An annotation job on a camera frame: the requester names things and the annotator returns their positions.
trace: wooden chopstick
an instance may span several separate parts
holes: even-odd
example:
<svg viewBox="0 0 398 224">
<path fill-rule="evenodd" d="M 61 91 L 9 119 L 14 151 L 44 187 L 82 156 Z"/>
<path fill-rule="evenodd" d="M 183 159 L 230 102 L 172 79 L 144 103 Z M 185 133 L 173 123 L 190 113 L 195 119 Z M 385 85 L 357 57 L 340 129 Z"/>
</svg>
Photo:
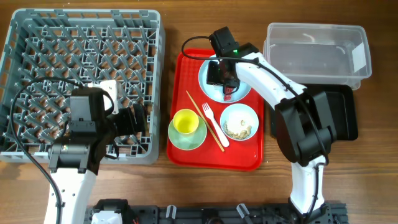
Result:
<svg viewBox="0 0 398 224">
<path fill-rule="evenodd" d="M 203 116 L 203 114 L 202 114 L 201 111 L 199 110 L 197 104 L 196 104 L 195 101 L 192 99 L 192 96 L 189 94 L 188 90 L 187 90 L 187 94 L 188 94 L 189 98 L 191 99 L 193 105 L 195 106 L 195 108 L 196 108 L 197 111 L 199 112 L 201 118 L 202 118 L 203 121 L 205 122 L 205 124 L 206 124 L 207 128 L 209 129 L 211 135 L 214 137 L 214 140 L 216 140 L 216 142 L 217 142 L 218 146 L 220 147 L 221 151 L 224 152 L 223 146 L 221 145 L 221 143 L 220 143 L 220 141 L 218 140 L 217 136 L 214 134 L 213 130 L 211 129 L 211 127 L 210 127 L 210 125 L 209 125 L 209 123 L 207 123 L 206 118 Z"/>
</svg>

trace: black tray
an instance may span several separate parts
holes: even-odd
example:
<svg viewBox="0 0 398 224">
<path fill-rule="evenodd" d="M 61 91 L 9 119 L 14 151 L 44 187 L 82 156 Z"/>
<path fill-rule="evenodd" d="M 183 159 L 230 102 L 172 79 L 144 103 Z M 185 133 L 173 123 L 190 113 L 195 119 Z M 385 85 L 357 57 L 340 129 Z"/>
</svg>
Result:
<svg viewBox="0 0 398 224">
<path fill-rule="evenodd" d="M 337 132 L 337 140 L 358 138 L 355 102 L 352 89 L 348 85 L 304 84 L 308 88 L 318 88 L 326 92 L 331 116 Z M 270 107 L 271 135 L 276 136 L 275 111 Z"/>
</svg>

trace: wooden table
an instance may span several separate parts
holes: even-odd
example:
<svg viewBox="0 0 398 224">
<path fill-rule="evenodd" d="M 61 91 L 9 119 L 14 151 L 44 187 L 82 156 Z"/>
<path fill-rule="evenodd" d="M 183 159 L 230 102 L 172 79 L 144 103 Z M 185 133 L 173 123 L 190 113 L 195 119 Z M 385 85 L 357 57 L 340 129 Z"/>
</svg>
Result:
<svg viewBox="0 0 398 224">
<path fill-rule="evenodd" d="M 153 166 L 101 166 L 90 198 L 126 198 L 133 205 L 237 205 L 287 202 L 292 190 L 290 163 L 275 139 L 264 135 L 264 163 L 254 172 L 193 169 L 173 165 L 165 154 L 181 44 L 229 26 L 238 42 L 259 49 L 271 22 L 363 26 L 371 49 L 372 77 L 354 92 L 359 138 L 337 142 L 325 169 L 323 194 L 347 203 L 350 223 L 398 223 L 398 4 L 394 1 L 149 1 L 3 0 L 0 43 L 12 13 L 21 7 L 156 9 L 166 30 L 162 76 L 162 137 Z M 198 40 L 188 47 L 210 48 Z M 32 164 L 0 162 L 0 223 L 43 223 L 49 184 Z"/>
</svg>

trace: yellow mug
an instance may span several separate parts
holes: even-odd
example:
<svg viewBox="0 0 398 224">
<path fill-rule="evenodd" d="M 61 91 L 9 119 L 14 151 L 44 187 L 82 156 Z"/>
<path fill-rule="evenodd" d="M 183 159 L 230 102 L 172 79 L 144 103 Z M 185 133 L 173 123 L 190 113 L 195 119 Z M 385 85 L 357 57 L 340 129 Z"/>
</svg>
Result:
<svg viewBox="0 0 398 224">
<path fill-rule="evenodd" d="M 182 109 L 174 115 L 173 125 L 180 134 L 189 136 L 197 130 L 199 117 L 190 109 Z"/>
</svg>

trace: perforated metal basket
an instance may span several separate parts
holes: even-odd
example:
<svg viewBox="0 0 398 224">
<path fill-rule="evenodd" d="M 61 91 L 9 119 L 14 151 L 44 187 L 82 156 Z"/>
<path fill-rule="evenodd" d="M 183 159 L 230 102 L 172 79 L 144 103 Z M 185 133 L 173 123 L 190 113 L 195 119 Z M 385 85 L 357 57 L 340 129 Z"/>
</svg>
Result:
<svg viewBox="0 0 398 224">
<path fill-rule="evenodd" d="M 0 61 L 0 160 L 30 162 L 11 134 L 9 112 L 18 89 L 35 77 L 63 77 L 83 84 L 115 79 L 123 87 L 119 107 L 141 103 L 148 131 L 115 141 L 118 160 L 107 164 L 151 164 L 159 155 L 160 78 L 165 31 L 154 10 L 20 9 L 11 19 Z M 65 82 L 36 83 L 16 102 L 18 136 L 39 161 L 70 116 Z M 136 137 L 141 146 L 136 144 Z M 108 154 L 114 154 L 112 146 Z"/>
</svg>

